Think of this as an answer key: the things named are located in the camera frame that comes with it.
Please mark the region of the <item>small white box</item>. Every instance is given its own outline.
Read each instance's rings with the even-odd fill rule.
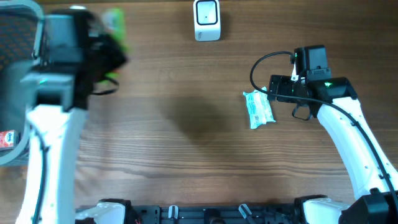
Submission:
[[[220,2],[218,0],[195,0],[193,21],[197,41],[214,41],[221,37]]]

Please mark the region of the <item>snack package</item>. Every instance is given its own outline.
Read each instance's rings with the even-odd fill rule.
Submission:
[[[0,151],[13,149],[18,143],[18,134],[16,131],[0,132]]]
[[[243,96],[246,97],[251,129],[256,129],[267,122],[276,122],[265,93],[254,90],[252,93],[243,92]]]

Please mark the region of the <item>red label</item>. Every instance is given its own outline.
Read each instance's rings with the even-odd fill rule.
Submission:
[[[0,148],[14,146],[14,131],[0,132]]]

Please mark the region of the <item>green led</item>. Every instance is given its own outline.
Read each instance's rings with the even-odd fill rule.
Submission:
[[[39,81],[39,85],[41,85],[41,84],[43,84],[43,83],[45,83],[45,82],[47,82],[47,79],[46,79],[46,78],[40,80],[40,81]]]

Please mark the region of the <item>wood grain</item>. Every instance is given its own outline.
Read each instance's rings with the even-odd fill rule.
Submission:
[[[47,6],[46,10],[65,7]],[[249,129],[242,92],[264,54],[325,44],[334,77],[355,87],[381,147],[398,165],[397,3],[222,1],[223,35],[196,42],[191,2],[87,4],[126,12],[130,62],[120,91],[92,97],[76,170],[76,206],[102,198],[134,205],[291,202],[326,194],[353,202],[347,171],[315,119],[272,103],[276,123]],[[259,85],[290,75],[287,57],[258,66]],[[24,180],[0,170],[0,223],[12,223]]]

